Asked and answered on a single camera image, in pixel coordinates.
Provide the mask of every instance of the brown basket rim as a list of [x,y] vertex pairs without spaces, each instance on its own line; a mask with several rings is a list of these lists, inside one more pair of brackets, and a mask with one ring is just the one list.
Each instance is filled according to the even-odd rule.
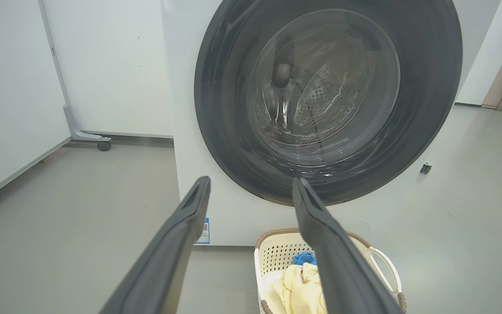
[[[259,237],[259,240],[257,240],[257,244],[255,244],[255,249],[259,249],[261,244],[263,244],[263,241],[267,239],[267,237],[273,236],[273,235],[282,235],[282,234],[298,234],[299,229],[298,228],[288,228],[288,229],[277,229],[277,230],[271,230],[269,232],[265,232],[265,234],[261,235]],[[360,237],[357,234],[354,234],[353,232],[346,231],[347,236],[356,239],[359,241],[361,244],[365,246],[365,248],[371,248],[372,245],[362,237]],[[398,306],[402,309],[402,312],[406,314],[406,298],[402,292],[399,292],[398,296]],[[261,306],[263,307],[263,311],[265,314],[273,314],[272,310],[269,308],[267,304],[267,300],[261,300]]]

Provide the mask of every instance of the washing machine door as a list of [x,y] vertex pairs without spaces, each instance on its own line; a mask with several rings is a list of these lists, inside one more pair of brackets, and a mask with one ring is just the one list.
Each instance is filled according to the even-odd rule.
[[450,0],[225,0],[203,39],[195,109],[218,165],[292,204],[382,187],[433,140],[462,62]]

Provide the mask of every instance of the white washing machine body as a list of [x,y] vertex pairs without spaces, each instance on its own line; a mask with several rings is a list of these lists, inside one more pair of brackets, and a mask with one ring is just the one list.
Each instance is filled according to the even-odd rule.
[[[197,58],[220,5],[221,0],[162,0],[176,167],[181,196],[198,177],[211,178],[209,238],[203,240],[207,242],[204,244],[247,246],[269,230],[297,227],[297,219],[293,207],[258,197],[227,175],[201,133],[195,109]],[[388,183],[366,195],[330,205],[329,211],[346,230],[367,237],[374,231],[383,235],[420,175],[424,154]]]

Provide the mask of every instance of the laundry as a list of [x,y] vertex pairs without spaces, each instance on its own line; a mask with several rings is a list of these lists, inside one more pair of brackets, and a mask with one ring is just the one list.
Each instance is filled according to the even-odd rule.
[[286,314],[326,314],[325,296],[317,266],[290,265],[272,285]]
[[298,254],[293,257],[293,263],[294,265],[303,265],[303,263],[309,263],[313,265],[317,265],[317,260],[313,257],[313,254],[311,253],[303,253],[303,254]]

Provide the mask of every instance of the sticker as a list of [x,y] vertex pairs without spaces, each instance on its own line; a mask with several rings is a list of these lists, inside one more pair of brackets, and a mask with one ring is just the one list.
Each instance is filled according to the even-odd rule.
[[197,244],[210,244],[210,226],[209,219],[205,218],[205,225],[203,226],[203,233],[199,240],[197,240]]

